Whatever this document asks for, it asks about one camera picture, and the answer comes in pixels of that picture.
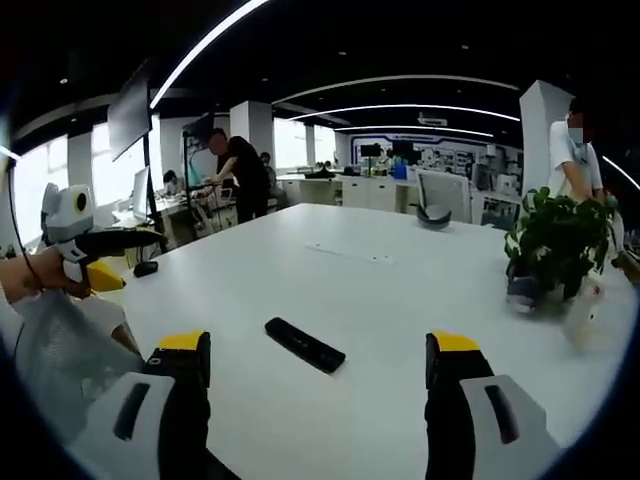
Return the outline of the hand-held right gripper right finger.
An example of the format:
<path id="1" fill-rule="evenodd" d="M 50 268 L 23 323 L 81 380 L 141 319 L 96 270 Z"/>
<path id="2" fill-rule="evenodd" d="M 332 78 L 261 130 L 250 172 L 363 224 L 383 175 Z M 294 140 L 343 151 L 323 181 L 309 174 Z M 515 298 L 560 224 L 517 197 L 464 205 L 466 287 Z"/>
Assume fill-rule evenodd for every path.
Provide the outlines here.
<path id="1" fill-rule="evenodd" d="M 538 479 L 560 454 L 546 411 L 472 339 L 425 339 L 427 479 Z"/>

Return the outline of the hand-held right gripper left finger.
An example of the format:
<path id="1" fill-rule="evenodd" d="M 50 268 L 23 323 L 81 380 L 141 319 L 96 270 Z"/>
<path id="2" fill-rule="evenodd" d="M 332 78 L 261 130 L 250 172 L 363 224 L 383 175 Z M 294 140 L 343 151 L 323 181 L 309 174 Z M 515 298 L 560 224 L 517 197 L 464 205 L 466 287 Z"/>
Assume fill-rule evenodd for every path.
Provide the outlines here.
<path id="1" fill-rule="evenodd" d="M 91 476 L 206 477 L 210 350 L 204 330 L 168 336 L 95 401 L 72 444 Z"/>

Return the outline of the person's left hand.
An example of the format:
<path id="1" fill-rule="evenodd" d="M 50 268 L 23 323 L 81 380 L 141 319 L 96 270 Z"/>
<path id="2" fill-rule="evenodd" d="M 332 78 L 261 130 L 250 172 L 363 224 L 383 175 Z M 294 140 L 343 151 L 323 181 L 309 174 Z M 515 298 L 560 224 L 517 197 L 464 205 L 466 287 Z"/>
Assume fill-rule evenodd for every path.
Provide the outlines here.
<path id="1" fill-rule="evenodd" d="M 26 257 L 27 274 L 22 281 L 29 295 L 48 289 L 61 289 L 76 298 L 86 298 L 91 291 L 87 287 L 70 282 L 64 274 L 64 258 L 54 247 Z"/>

